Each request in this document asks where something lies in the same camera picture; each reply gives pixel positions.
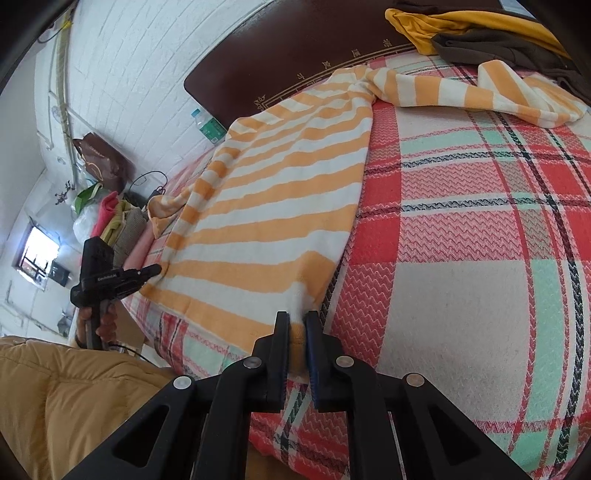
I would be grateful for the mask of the person's left hand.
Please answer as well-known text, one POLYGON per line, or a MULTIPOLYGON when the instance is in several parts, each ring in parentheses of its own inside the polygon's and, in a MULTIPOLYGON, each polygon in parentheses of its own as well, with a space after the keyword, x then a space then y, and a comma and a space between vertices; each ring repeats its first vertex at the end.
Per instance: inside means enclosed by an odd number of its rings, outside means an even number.
MULTIPOLYGON (((85 327, 89 322, 91 314, 92 309, 90 307, 85 307, 78 310, 75 341, 76 344, 83 349, 87 347, 85 327)), ((104 343, 109 344, 116 340, 116 321, 117 314, 115 304, 110 303, 106 308, 105 313, 101 317, 98 328, 95 330, 95 333, 104 343)))

